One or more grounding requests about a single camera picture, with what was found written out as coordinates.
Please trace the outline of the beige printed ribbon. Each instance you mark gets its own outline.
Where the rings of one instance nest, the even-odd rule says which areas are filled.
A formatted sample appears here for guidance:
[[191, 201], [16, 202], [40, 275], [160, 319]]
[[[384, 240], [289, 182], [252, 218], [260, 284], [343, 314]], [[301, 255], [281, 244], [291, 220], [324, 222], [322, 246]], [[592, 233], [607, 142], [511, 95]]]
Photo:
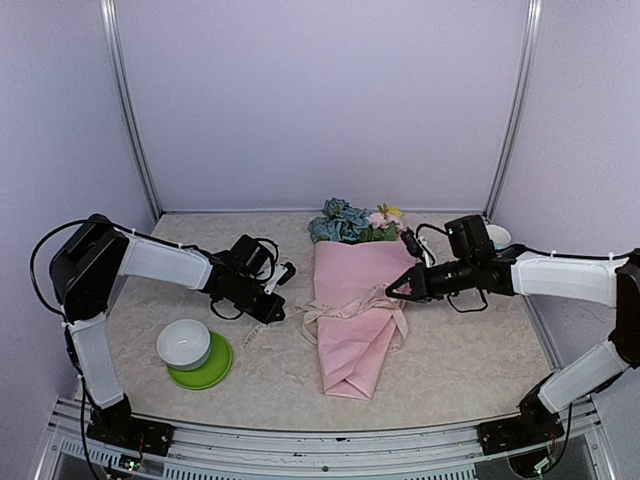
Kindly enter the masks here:
[[320, 302], [318, 300], [302, 306], [286, 306], [284, 308], [284, 319], [302, 315], [301, 330], [303, 338], [309, 343], [316, 345], [318, 343], [317, 334], [313, 333], [309, 327], [320, 317], [348, 321], [374, 308], [387, 310], [391, 314], [391, 320], [395, 323], [395, 331], [392, 334], [392, 339], [387, 347], [387, 351], [389, 353], [397, 352], [404, 347], [409, 334], [409, 326], [402, 310], [402, 301], [388, 298], [385, 295], [385, 288], [388, 285], [388, 283], [377, 283], [368, 289], [362, 297], [356, 298], [341, 307], [334, 307], [327, 302]]

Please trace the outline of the pale pink fake flower stem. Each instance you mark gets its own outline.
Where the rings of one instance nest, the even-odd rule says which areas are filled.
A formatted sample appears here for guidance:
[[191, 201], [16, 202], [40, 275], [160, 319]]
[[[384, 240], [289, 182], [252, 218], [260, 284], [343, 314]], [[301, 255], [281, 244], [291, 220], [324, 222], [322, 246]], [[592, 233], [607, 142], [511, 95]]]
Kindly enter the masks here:
[[404, 230], [403, 216], [397, 219], [393, 215], [389, 215], [387, 209], [390, 205], [382, 203], [378, 205], [378, 210], [369, 216], [368, 240], [371, 242], [378, 241], [397, 241], [402, 230]]

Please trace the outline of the yellow fake flower stem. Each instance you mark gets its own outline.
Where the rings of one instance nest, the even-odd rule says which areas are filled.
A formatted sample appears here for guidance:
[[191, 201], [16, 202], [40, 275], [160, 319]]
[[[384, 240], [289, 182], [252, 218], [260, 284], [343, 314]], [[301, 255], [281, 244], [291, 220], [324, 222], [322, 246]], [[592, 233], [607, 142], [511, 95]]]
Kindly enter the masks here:
[[397, 219], [401, 219], [403, 216], [403, 213], [395, 206], [390, 206], [387, 209], [387, 212], [389, 215], [393, 215], [394, 217], [396, 217]]

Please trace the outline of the blue fake flower bunch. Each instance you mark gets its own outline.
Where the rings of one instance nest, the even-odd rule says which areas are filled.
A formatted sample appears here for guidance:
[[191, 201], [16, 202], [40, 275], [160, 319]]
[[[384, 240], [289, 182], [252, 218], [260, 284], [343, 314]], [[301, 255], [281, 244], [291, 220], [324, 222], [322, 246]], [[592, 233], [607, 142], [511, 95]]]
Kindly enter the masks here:
[[331, 241], [357, 244], [370, 226], [371, 213], [352, 206], [344, 199], [331, 198], [325, 201], [322, 215], [308, 224], [310, 239], [313, 243]]

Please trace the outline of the pink wrapping paper sheet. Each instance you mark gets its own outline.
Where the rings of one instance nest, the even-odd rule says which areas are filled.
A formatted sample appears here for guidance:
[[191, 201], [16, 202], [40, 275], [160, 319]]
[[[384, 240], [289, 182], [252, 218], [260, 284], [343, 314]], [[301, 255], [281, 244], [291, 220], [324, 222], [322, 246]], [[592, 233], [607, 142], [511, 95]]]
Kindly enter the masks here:
[[399, 241], [315, 246], [314, 300], [304, 314], [325, 394], [370, 400], [389, 348], [408, 335], [404, 303], [385, 289], [414, 265]]

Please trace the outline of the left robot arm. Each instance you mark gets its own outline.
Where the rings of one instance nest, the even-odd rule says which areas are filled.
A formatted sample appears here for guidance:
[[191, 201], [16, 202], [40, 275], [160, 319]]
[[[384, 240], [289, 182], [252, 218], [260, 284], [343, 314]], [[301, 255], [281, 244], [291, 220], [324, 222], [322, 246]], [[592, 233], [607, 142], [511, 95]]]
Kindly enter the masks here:
[[140, 424], [118, 378], [109, 336], [111, 318], [127, 306], [165, 306], [178, 290], [231, 304], [263, 325], [283, 320], [278, 287], [296, 274], [269, 239], [243, 234], [228, 249], [209, 252], [139, 233], [94, 214], [57, 229], [71, 235], [53, 256], [49, 275], [71, 351], [92, 405], [92, 420], [121, 445]]

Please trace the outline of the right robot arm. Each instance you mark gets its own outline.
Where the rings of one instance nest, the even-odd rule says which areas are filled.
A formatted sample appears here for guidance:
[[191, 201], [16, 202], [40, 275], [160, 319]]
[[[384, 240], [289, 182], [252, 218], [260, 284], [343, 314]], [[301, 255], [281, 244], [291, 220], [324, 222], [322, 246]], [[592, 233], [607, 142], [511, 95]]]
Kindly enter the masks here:
[[523, 444], [535, 442], [555, 417], [574, 401], [606, 389], [639, 366], [639, 251], [585, 255], [542, 251], [524, 244], [498, 247], [490, 226], [467, 215], [439, 228], [452, 260], [435, 262], [418, 229], [400, 238], [416, 260], [391, 283], [386, 294], [417, 303], [452, 301], [475, 290], [529, 299], [545, 325], [551, 315], [575, 326], [580, 318], [609, 327], [584, 349], [542, 380], [520, 403], [511, 433]]

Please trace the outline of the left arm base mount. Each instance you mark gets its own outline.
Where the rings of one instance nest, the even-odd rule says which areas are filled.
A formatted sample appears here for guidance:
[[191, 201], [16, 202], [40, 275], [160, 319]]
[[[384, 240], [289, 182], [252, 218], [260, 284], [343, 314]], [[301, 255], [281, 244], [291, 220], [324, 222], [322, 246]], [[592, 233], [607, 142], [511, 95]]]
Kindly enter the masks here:
[[108, 429], [92, 420], [87, 427], [87, 437], [107, 445], [166, 457], [174, 434], [168, 423], [130, 417], [124, 424]]

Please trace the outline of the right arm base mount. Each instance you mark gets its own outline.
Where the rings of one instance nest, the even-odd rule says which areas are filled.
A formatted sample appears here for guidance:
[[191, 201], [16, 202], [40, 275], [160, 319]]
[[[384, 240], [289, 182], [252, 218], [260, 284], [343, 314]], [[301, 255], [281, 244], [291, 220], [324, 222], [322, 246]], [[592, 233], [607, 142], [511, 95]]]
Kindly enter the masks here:
[[520, 414], [501, 420], [483, 422], [477, 432], [484, 455], [517, 450], [562, 437], [564, 427], [557, 414], [535, 419]]

